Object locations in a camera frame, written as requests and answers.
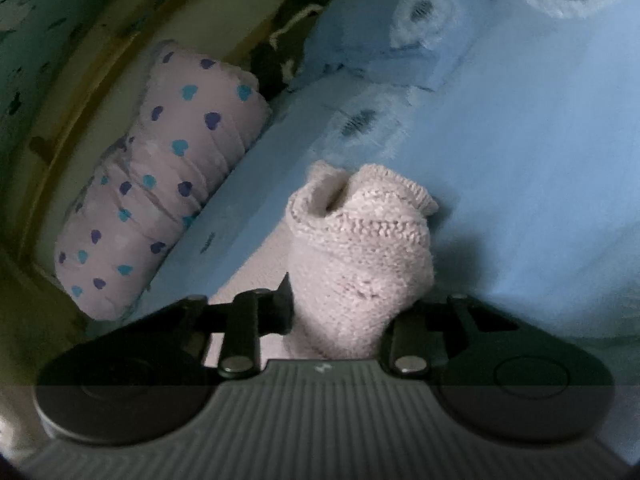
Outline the blue floral pillow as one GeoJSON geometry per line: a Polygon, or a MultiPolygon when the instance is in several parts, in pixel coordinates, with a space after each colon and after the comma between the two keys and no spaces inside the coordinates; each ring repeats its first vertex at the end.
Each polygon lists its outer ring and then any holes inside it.
{"type": "Polygon", "coordinates": [[[294,80],[347,70],[377,84],[437,90],[484,32],[494,0],[332,0],[294,80]]]}

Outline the blue floral bed sheet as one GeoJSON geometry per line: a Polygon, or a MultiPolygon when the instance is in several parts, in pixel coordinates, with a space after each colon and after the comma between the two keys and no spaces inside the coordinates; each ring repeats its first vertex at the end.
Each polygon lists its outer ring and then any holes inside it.
{"type": "Polygon", "coordinates": [[[639,0],[494,0],[435,91],[338,70],[268,129],[102,335],[213,292],[283,219],[318,160],[426,188],[434,285],[592,352],[618,390],[601,439],[639,456],[639,0]]]}

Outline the pink knitted sweater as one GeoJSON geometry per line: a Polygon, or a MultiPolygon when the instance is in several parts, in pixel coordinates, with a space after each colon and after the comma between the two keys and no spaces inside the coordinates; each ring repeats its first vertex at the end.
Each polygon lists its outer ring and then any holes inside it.
{"type": "Polygon", "coordinates": [[[283,219],[213,296],[271,288],[287,276],[291,333],[264,359],[371,359],[388,323],[434,285],[426,188],[375,164],[355,172],[318,160],[283,219]]]}

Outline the wooden bed headboard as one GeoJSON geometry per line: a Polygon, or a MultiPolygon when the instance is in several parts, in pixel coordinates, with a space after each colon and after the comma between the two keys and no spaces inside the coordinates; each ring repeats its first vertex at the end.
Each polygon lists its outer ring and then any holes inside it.
{"type": "Polygon", "coordinates": [[[239,61],[284,0],[1,0],[1,246],[50,272],[72,199],[122,136],[156,44],[239,61]]]}

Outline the black and white garment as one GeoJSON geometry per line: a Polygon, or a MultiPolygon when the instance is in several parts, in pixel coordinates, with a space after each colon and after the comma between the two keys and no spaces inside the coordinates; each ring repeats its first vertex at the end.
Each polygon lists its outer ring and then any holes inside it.
{"type": "Polygon", "coordinates": [[[250,72],[270,102],[299,71],[304,43],[331,0],[285,0],[274,14],[267,37],[250,51],[250,72]]]}

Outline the pink heart-patterned rolled quilt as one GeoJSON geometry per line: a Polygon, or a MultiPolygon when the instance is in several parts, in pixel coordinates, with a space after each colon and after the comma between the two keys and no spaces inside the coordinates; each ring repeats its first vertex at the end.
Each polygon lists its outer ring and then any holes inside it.
{"type": "Polygon", "coordinates": [[[134,120],[96,163],[55,241],[55,276],[82,313],[114,321],[132,306],[269,115],[253,74],[160,44],[134,120]]]}

